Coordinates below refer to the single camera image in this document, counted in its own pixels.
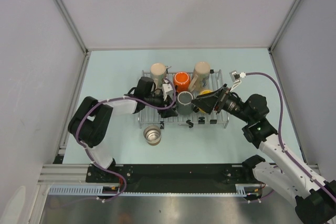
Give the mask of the dark green mug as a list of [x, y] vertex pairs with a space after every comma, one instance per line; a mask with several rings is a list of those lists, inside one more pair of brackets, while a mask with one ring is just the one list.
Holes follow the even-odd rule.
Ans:
[[194, 104], [192, 103], [193, 99], [194, 96], [188, 91], [183, 91], [178, 94], [176, 109], [179, 115], [189, 115], [193, 113], [194, 110]]

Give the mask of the beige mug blue print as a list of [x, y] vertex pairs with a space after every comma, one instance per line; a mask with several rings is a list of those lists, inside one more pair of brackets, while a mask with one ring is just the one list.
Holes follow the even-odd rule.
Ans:
[[211, 67], [208, 62], [200, 61], [195, 64], [191, 82], [188, 86], [189, 92], [202, 91], [208, 87], [208, 80]]

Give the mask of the orange mug black handle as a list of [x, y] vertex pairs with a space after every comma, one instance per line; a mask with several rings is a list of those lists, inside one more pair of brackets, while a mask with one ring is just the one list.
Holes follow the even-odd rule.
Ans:
[[178, 93], [187, 91], [190, 82], [191, 82], [190, 75], [184, 71], [177, 72], [173, 77], [173, 84]]

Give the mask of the beige mug coral print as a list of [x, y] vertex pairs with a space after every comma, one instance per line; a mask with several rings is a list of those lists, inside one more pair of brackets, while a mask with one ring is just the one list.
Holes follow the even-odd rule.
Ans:
[[150, 68], [150, 76], [158, 89], [162, 87], [166, 74], [166, 66], [162, 63], [155, 63]]

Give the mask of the yellow mug black handle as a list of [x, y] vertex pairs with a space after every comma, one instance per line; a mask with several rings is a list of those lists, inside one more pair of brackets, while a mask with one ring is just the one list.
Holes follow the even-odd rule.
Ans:
[[[209, 93], [212, 93], [212, 92], [213, 92], [213, 91], [212, 91], [212, 90], [209, 90], [209, 89], [202, 90], [202, 91], [199, 93], [199, 95], [197, 96], [197, 98], [200, 97], [201, 95], [209, 94]], [[198, 108], [198, 109], [199, 109], [199, 111], [200, 111], [201, 113], [205, 113], [204, 110], [202, 110], [202, 109], [200, 109], [200, 108]]]

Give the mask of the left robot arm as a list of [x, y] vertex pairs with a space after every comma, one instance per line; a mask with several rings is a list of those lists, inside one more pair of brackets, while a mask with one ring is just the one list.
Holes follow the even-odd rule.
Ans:
[[163, 79], [159, 88], [154, 79], [141, 77], [136, 87], [122, 97], [101, 101], [85, 97], [68, 124], [68, 132], [84, 148], [91, 163], [99, 168], [98, 176], [110, 182], [116, 175], [115, 160], [105, 152], [102, 142], [111, 117], [136, 114], [147, 106], [164, 116], [171, 116], [175, 113], [176, 99], [175, 85], [168, 78]]

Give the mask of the stainless steel cup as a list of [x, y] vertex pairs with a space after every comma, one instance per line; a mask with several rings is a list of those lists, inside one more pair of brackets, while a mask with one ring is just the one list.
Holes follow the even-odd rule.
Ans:
[[149, 125], [144, 129], [143, 136], [149, 145], [158, 145], [161, 141], [161, 129], [156, 125]]

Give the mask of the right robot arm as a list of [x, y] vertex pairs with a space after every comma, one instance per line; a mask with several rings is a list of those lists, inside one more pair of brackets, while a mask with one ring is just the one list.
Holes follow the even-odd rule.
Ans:
[[270, 186], [295, 209], [303, 223], [327, 223], [335, 217], [335, 181], [327, 181], [316, 173], [281, 141], [280, 132], [266, 119], [269, 112], [267, 100], [260, 94], [252, 94], [243, 102], [226, 86], [198, 95], [192, 103], [210, 114], [224, 110], [246, 122], [243, 135], [255, 148], [274, 162], [267, 163], [254, 155], [243, 162], [243, 179], [256, 180]]

